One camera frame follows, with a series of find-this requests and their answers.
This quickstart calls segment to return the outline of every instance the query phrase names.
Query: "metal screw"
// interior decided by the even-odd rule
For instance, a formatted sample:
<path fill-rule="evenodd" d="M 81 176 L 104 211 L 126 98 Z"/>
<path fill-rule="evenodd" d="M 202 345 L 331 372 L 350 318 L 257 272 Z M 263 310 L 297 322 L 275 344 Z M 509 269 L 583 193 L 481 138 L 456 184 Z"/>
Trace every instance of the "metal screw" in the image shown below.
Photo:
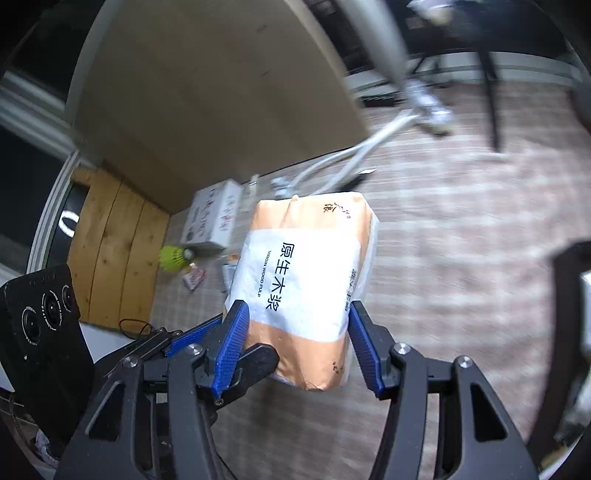
<path fill-rule="evenodd" d="M 411 350 L 411 346 L 404 342 L 394 344 L 394 351 L 399 355 L 406 355 Z"/>
<path fill-rule="evenodd" d="M 123 366 L 127 368 L 133 368 L 138 364 L 138 362 L 139 358 L 137 358 L 135 355 L 126 356 L 123 359 Z"/>
<path fill-rule="evenodd" d="M 185 347 L 185 350 L 191 355 L 200 355 L 203 352 L 203 347 L 198 343 L 190 343 Z"/>
<path fill-rule="evenodd" d="M 462 355 L 459 359 L 457 359 L 457 362 L 462 368 L 470 368 L 472 365 L 474 365 L 472 358 L 467 355 Z"/>

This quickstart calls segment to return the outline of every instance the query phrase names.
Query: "camera lens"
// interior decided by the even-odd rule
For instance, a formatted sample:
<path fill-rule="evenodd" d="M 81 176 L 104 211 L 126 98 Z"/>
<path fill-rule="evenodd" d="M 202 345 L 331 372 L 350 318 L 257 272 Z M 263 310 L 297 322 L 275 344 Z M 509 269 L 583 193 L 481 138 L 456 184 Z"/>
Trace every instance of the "camera lens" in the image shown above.
<path fill-rule="evenodd" d="M 61 308 L 57 301 L 57 295 L 51 290 L 43 294 L 43 316 L 47 326 L 55 330 L 61 324 Z"/>
<path fill-rule="evenodd" d="M 72 297 L 72 291 L 68 285 L 64 285 L 61 289 L 61 300 L 64 303 L 66 310 L 71 312 L 74 308 L 74 298 Z"/>
<path fill-rule="evenodd" d="M 25 308 L 22 312 L 22 331 L 29 343 L 36 345 L 39 342 L 41 335 L 39 317 L 31 307 Z"/>

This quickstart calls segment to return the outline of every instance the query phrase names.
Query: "yellow shuttlecock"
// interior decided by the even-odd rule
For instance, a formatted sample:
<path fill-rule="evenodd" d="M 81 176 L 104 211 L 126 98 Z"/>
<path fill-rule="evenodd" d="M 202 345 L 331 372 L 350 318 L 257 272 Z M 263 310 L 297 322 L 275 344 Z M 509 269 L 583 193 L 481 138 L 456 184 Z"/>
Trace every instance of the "yellow shuttlecock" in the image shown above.
<path fill-rule="evenodd" d="M 195 255 L 188 248 L 164 245 L 160 249 L 160 268 L 169 272 L 176 272 L 189 265 L 193 258 L 195 258 Z"/>

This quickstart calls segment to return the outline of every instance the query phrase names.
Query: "wooden plank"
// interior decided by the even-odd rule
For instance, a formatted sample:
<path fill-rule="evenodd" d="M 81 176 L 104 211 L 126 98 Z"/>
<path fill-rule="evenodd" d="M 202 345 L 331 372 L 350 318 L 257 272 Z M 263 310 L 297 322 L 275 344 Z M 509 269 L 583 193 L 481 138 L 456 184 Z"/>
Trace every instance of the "wooden plank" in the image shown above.
<path fill-rule="evenodd" d="M 144 198 L 121 184 L 107 220 L 90 295 L 88 321 L 118 328 L 125 270 Z"/>
<path fill-rule="evenodd" d="M 144 203 L 127 262 L 120 319 L 129 318 L 145 322 L 150 319 L 158 271 L 158 253 L 164 242 L 169 219 L 170 215 L 153 203 Z M 125 328 L 139 332 L 141 324 L 129 322 Z"/>
<path fill-rule="evenodd" d="M 104 170 L 95 173 L 68 253 L 67 263 L 72 272 L 72 285 L 83 321 L 88 320 L 96 259 L 120 185 L 120 180 Z"/>
<path fill-rule="evenodd" d="M 96 53 L 75 124 L 175 213 L 199 188 L 366 138 L 344 76 L 301 0 L 128 0 Z"/>
<path fill-rule="evenodd" d="M 74 183 L 80 183 L 90 187 L 92 185 L 92 180 L 95 178 L 95 173 L 94 170 L 78 166 L 72 172 L 72 175 L 70 175 L 70 180 Z"/>

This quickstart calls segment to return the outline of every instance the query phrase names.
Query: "blue gripper pad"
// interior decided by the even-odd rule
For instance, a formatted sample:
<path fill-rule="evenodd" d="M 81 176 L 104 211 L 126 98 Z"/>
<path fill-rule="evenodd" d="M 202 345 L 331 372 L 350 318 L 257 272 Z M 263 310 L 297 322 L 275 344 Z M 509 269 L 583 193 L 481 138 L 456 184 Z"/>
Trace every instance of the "blue gripper pad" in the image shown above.
<path fill-rule="evenodd" d="M 214 325 L 220 325 L 221 323 L 222 314 L 186 331 L 182 336 L 174 339 L 170 343 L 170 347 L 164 356 L 173 356 L 191 343 L 201 343 L 201 340 L 203 340 L 203 337 L 209 331 L 209 329 Z"/>
<path fill-rule="evenodd" d="M 351 302 L 349 309 L 349 337 L 353 343 L 353 349 L 361 367 L 365 385 L 375 393 L 376 397 L 379 397 L 385 387 L 382 380 L 378 353 L 371 341 L 366 325 L 364 325 L 366 322 L 363 322 L 361 319 L 361 316 L 364 314 L 369 320 L 369 316 L 363 308 L 362 303 L 360 301 Z"/>
<path fill-rule="evenodd" d="M 230 386 L 238 357 L 246 340 L 249 322 L 248 305 L 243 300 L 235 300 L 221 326 L 204 341 L 207 346 L 207 356 L 215 360 L 210 387 L 214 398 L 221 397 L 224 390 Z"/>

